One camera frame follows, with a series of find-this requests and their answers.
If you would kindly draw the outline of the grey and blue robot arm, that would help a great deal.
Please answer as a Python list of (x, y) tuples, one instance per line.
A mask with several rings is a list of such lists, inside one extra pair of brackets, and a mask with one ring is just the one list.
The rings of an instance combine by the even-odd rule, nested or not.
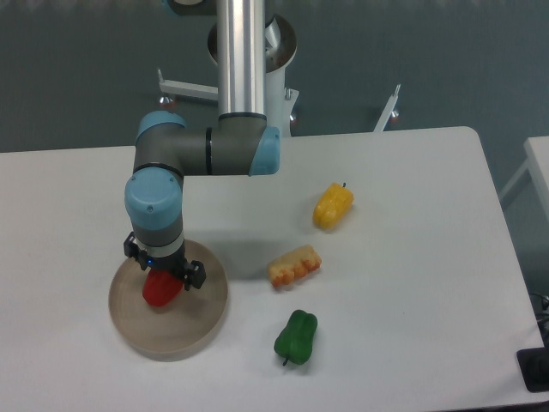
[(280, 132), (266, 113), (265, 3), (219, 1), (216, 14), (217, 126), (189, 130), (175, 113), (146, 115), (124, 189), (133, 228), (125, 256), (142, 270), (168, 273), (186, 290), (201, 288), (207, 273), (185, 256), (184, 179), (272, 175), (280, 168)]

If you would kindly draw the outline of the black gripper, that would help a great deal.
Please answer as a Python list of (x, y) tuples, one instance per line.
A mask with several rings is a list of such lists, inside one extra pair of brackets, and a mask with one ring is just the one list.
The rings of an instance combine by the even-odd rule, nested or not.
[(171, 277), (184, 281), (184, 289), (201, 289), (206, 281), (206, 270), (200, 261), (186, 261), (185, 248), (182, 245), (173, 254), (166, 257), (153, 257), (136, 243), (134, 232), (130, 232), (124, 240), (124, 255), (134, 259), (141, 270), (150, 273), (167, 273)]

